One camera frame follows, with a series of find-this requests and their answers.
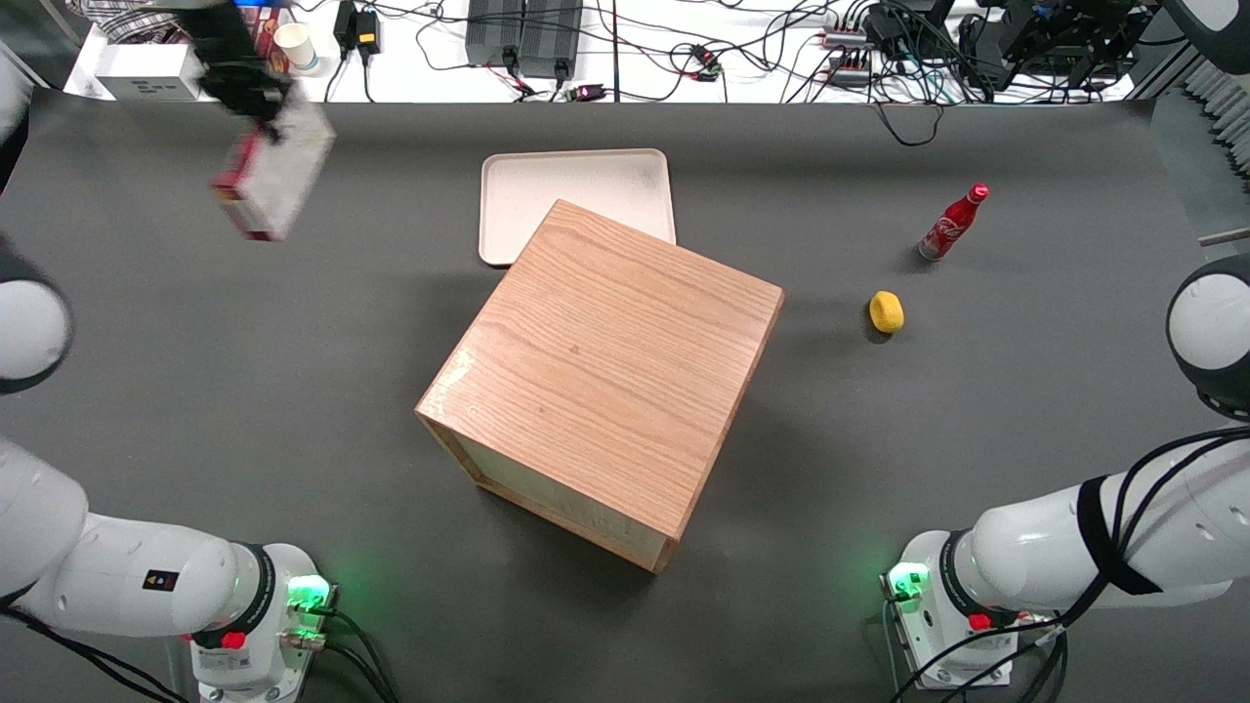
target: yellow sponge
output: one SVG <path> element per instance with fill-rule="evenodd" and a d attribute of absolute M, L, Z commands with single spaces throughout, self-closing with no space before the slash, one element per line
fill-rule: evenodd
<path fill-rule="evenodd" d="M 876 291 L 868 304 L 868 315 L 872 318 L 872 326 L 885 334 L 902 329 L 902 303 L 889 290 Z"/>

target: power strip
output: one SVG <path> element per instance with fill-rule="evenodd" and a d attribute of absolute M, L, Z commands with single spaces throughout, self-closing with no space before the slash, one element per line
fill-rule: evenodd
<path fill-rule="evenodd" d="M 862 29 L 825 25 L 825 35 L 820 38 L 820 44 L 829 51 L 834 49 L 860 49 L 868 44 L 868 35 L 864 34 Z"/>
<path fill-rule="evenodd" d="M 872 80 L 869 53 L 855 50 L 829 60 L 826 83 L 835 88 L 864 88 Z"/>

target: green led light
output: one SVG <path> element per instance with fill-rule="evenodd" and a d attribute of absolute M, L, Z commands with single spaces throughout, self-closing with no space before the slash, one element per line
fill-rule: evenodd
<path fill-rule="evenodd" d="M 286 584 L 288 605 L 322 608 L 330 604 L 330 582 L 312 574 L 295 577 Z"/>
<path fill-rule="evenodd" d="M 929 567 L 902 562 L 890 569 L 889 580 L 900 600 L 910 600 L 920 595 L 924 583 L 929 580 Z"/>

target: label sticker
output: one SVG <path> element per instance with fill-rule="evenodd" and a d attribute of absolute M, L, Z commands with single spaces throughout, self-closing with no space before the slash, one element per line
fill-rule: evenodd
<path fill-rule="evenodd" d="M 205 672 L 238 672 L 251 668 L 251 653 L 246 649 L 200 649 L 200 668 Z"/>
<path fill-rule="evenodd" d="M 178 572 L 149 570 L 144 578 L 144 590 L 174 590 L 178 585 Z"/>

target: power supply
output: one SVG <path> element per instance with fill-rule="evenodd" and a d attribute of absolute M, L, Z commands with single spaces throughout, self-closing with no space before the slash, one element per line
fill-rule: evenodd
<path fill-rule="evenodd" d="M 581 0 L 529 0 L 521 29 L 521 75 L 571 80 L 580 36 Z"/>
<path fill-rule="evenodd" d="M 515 68 L 524 0 L 469 0 L 465 55 L 470 64 Z"/>

